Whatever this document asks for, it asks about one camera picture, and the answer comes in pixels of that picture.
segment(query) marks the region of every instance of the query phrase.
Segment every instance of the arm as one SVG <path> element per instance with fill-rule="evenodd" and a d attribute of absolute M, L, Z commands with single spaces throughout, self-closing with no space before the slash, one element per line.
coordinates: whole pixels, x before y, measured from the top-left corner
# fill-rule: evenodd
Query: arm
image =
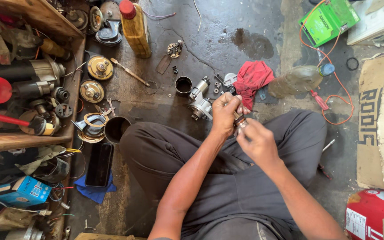
<path fill-rule="evenodd" d="M 307 192 L 280 159 L 274 134 L 256 120 L 248 118 L 247 122 L 249 125 L 242 128 L 237 136 L 239 145 L 275 183 L 306 238 L 346 240 L 334 218 Z"/>
<path fill-rule="evenodd" d="M 148 239 L 180 239 L 186 212 L 198 195 L 214 158 L 227 137 L 233 133 L 233 112 L 240 111 L 241 100 L 241 96 L 233 97 L 232 94 L 225 93 L 213 103 L 213 126 L 210 134 L 168 185 L 158 205 L 157 218 Z"/>

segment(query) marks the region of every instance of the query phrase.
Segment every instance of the person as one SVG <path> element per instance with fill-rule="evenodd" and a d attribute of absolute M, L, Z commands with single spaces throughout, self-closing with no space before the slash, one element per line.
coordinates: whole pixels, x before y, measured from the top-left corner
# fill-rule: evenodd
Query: person
<path fill-rule="evenodd" d="M 247 118 L 233 134 L 233 112 L 248 114 L 241 96 L 213 103 L 213 125 L 200 142 L 157 123 L 136 123 L 120 140 L 121 154 L 156 204 L 150 240 L 347 239 L 307 192 L 316 174 L 326 123 L 295 109 L 265 122 Z"/>

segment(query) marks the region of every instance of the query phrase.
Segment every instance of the red handle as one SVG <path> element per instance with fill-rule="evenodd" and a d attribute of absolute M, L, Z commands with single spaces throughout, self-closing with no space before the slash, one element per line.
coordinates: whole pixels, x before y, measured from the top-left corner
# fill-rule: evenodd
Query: red handle
<path fill-rule="evenodd" d="M 314 97 L 315 101 L 317 101 L 318 105 L 325 111 L 325 110 L 328 110 L 329 107 L 328 105 L 325 103 L 325 101 L 320 97 L 318 96 L 318 93 L 311 90 L 311 93 L 312 93 L 312 97 Z"/>
<path fill-rule="evenodd" d="M 26 126 L 26 127 L 29 126 L 29 122 L 19 120 L 19 119 L 13 118 L 13 117 L 7 117 L 7 116 L 1 115 L 1 114 L 0 114 L 0 122 L 13 123 L 13 124 L 17 124 L 17 125 Z"/>

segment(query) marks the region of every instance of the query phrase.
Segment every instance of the blue cloth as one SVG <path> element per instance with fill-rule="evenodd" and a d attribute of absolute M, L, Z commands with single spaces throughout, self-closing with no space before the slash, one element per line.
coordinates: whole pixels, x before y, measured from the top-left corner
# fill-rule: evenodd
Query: blue cloth
<path fill-rule="evenodd" d="M 112 171 L 110 172 L 108 185 L 105 188 L 85 186 L 85 175 L 74 182 L 78 191 L 89 199 L 102 204 L 104 195 L 108 192 L 116 192 L 116 186 L 112 183 Z"/>

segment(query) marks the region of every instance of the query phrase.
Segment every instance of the rubber o-ring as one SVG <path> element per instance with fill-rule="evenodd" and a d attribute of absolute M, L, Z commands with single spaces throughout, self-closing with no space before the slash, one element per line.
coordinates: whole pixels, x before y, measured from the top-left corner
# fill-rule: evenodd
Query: rubber o-ring
<path fill-rule="evenodd" d="M 356 68 L 350 68 L 349 67 L 349 60 L 355 60 L 356 61 Z M 354 57 L 351 57 L 351 58 L 348 58 L 348 60 L 346 60 L 346 67 L 349 69 L 349 71 L 355 71 L 358 69 L 359 67 L 359 62 L 358 62 L 358 59 L 354 58 Z"/>

